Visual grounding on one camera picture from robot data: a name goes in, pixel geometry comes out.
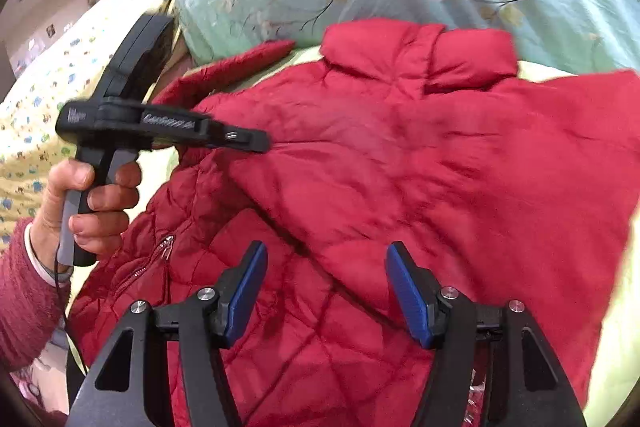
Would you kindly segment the maroon fleece sleeve forearm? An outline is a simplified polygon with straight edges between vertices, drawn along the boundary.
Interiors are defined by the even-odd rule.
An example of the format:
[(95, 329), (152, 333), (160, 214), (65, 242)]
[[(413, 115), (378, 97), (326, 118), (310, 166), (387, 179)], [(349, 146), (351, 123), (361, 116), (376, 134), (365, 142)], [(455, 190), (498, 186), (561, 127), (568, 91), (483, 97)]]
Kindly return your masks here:
[(71, 269), (54, 273), (36, 256), (32, 221), (17, 223), (1, 255), (1, 366), (15, 372), (32, 364), (61, 321), (70, 297)]

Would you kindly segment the person's left hand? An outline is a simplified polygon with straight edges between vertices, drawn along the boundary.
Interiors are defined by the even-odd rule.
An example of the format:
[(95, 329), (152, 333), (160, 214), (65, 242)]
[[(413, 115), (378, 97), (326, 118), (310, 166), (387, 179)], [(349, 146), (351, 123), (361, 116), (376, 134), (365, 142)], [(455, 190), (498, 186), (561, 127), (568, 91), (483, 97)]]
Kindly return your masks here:
[[(93, 180), (94, 169), (76, 159), (65, 159), (49, 172), (29, 243), (38, 261), (51, 271), (58, 267), (55, 260), (62, 227), (74, 234), (81, 248), (99, 257), (114, 254), (122, 243), (122, 233), (129, 225), (126, 211), (139, 202), (140, 166), (135, 161), (122, 165), (112, 184), (94, 187)], [(65, 195), (72, 190), (88, 193), (91, 211), (64, 219)]]

